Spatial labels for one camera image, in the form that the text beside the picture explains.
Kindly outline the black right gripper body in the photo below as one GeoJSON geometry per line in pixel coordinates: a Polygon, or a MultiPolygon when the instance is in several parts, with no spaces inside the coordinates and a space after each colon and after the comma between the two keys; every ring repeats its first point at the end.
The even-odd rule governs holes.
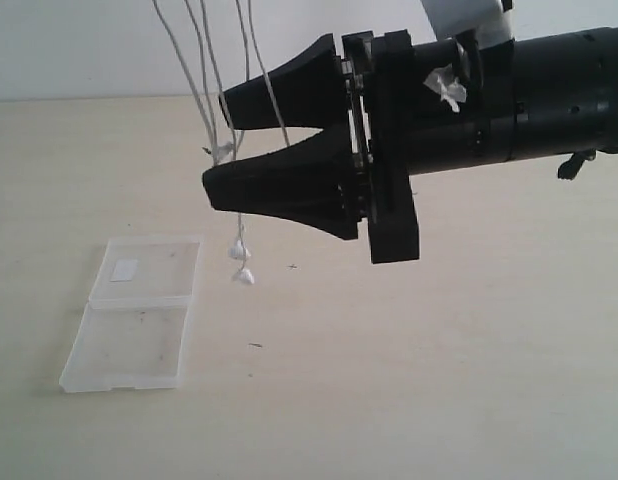
{"type": "Polygon", "coordinates": [[[405,30],[346,35],[344,54],[370,126],[366,218],[375,264],[417,260],[410,178],[510,159],[514,43],[477,37],[412,45],[405,30]]]}

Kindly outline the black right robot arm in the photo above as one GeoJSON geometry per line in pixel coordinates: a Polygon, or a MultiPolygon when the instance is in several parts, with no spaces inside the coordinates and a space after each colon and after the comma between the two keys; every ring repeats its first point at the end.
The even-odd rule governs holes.
{"type": "Polygon", "coordinates": [[[416,260],[414,175],[564,157],[573,179],[618,154],[618,28],[480,49],[472,34],[415,45],[407,31],[323,35],[225,92],[240,130],[313,135],[207,170],[213,208],[304,224],[343,240],[368,226],[375,264],[416,260]]]}

